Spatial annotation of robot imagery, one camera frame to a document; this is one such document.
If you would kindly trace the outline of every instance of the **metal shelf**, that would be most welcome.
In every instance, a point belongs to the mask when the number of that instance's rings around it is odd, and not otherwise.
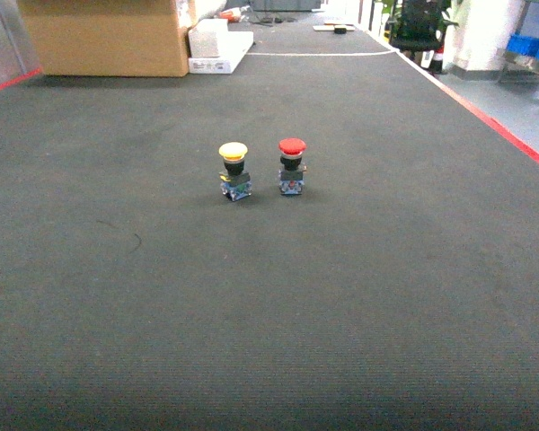
[[[539,75],[539,59],[535,57],[522,56],[516,52],[506,51],[502,49],[502,56],[506,62],[522,67],[529,72]]]

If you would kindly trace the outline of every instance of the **white box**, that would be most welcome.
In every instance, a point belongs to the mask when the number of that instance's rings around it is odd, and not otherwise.
[[[227,45],[227,20],[202,20],[188,32],[192,58],[220,57]]]
[[[231,74],[252,47],[253,31],[229,31],[220,57],[189,58],[191,74]]]

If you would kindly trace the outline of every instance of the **yellow button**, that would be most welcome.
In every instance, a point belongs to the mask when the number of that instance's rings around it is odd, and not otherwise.
[[[248,147],[241,142],[228,142],[219,147],[219,155],[226,160],[240,160],[243,159],[248,152]]]

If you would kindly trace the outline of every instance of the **red button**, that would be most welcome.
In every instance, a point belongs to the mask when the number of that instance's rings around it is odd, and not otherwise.
[[[283,139],[282,141],[279,141],[279,150],[283,154],[299,155],[306,148],[307,145],[305,144],[305,142],[296,137],[289,137],[288,139]]]

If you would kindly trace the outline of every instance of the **cardboard box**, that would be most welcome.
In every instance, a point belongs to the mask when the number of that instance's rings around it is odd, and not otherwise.
[[[220,57],[227,45],[227,20],[202,20],[190,30],[192,58]]]
[[[18,0],[44,74],[184,76],[194,0]]]
[[[252,31],[229,31],[220,57],[190,58],[191,74],[231,74],[253,44]]]

